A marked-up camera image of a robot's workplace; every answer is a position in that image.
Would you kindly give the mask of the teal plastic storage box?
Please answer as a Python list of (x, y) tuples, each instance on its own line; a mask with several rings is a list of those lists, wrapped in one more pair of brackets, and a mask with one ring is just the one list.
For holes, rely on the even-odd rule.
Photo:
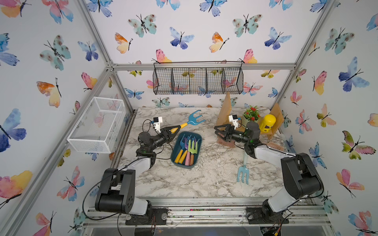
[(171, 153), (171, 162), (181, 168), (192, 169), (199, 159), (202, 136), (184, 131), (179, 134)]

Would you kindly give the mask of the blue claw rake yellow handle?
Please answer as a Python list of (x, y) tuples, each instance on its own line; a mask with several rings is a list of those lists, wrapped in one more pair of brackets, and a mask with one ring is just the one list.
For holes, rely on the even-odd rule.
[(177, 133), (179, 130), (185, 128), (186, 126), (188, 125), (199, 125), (201, 123), (204, 123), (206, 122), (206, 120), (201, 120), (201, 118), (203, 117), (203, 115), (199, 115), (199, 116), (195, 116), (198, 112), (200, 112), (201, 110), (196, 110), (195, 112), (193, 112), (192, 114), (189, 115), (188, 117), (188, 121), (178, 127), (175, 127), (173, 129), (170, 130), (171, 134), (175, 134)]
[(180, 158), (180, 160), (179, 160), (179, 164), (183, 164), (184, 163), (184, 161), (185, 161), (185, 158), (186, 158), (186, 155), (187, 155), (187, 148), (188, 148), (188, 138), (190, 137), (190, 136), (188, 136), (188, 137), (185, 137), (185, 151), (182, 153), (182, 156), (181, 156), (181, 158)]

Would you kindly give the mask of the green rake wooden handle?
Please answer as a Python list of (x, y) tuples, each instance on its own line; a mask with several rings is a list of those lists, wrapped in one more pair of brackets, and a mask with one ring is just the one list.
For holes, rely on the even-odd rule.
[(195, 154), (198, 154), (198, 142), (196, 140), (189, 141), (189, 153), (190, 155), (190, 166), (194, 164)]

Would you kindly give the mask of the light blue fork tool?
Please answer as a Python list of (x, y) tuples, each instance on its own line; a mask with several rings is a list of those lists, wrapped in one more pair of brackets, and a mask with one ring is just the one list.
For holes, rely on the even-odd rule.
[(249, 155), (244, 152), (243, 165), (238, 168), (237, 182), (249, 184), (249, 169), (247, 168)]

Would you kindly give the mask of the teal rake yellow handle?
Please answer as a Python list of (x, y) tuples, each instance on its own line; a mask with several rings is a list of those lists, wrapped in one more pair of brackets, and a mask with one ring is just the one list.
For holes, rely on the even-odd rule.
[(182, 156), (182, 153), (185, 151), (185, 137), (183, 136), (180, 140), (180, 143), (179, 143), (179, 147), (181, 148), (180, 151), (178, 152), (176, 158), (175, 158), (175, 163), (178, 163), (181, 156)]

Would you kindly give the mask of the purple rake pink handle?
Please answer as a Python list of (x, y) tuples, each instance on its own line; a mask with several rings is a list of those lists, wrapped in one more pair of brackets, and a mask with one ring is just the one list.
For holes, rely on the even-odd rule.
[(191, 148), (191, 145), (192, 145), (192, 140), (191, 140), (191, 136), (188, 138), (188, 148), (187, 148), (187, 155), (186, 155), (186, 159), (185, 159), (185, 165), (186, 166), (189, 166), (190, 164), (190, 156), (191, 156), (191, 153), (190, 153), (190, 148)]

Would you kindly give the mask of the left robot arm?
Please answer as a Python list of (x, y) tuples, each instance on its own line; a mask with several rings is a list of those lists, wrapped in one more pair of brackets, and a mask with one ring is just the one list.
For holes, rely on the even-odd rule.
[(155, 164), (155, 149), (171, 142), (181, 127), (169, 126), (162, 128), (160, 133), (152, 136), (149, 132), (141, 132), (138, 136), (140, 147), (136, 151), (136, 160), (124, 168), (105, 170), (99, 183), (95, 200), (95, 210), (101, 212), (146, 215), (149, 201), (135, 196), (136, 178), (150, 170)]

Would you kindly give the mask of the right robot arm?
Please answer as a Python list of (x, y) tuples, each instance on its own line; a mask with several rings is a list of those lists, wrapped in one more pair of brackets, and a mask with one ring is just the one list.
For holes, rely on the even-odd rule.
[(269, 147), (260, 141), (258, 123), (248, 122), (245, 131), (238, 131), (234, 125), (225, 124), (214, 127), (215, 134), (226, 142), (244, 144), (245, 153), (282, 170), (283, 188), (273, 197), (265, 200), (261, 208), (254, 208), (251, 222), (286, 223), (283, 212), (302, 199), (318, 191), (324, 191), (323, 181), (310, 157), (305, 153), (295, 154)]

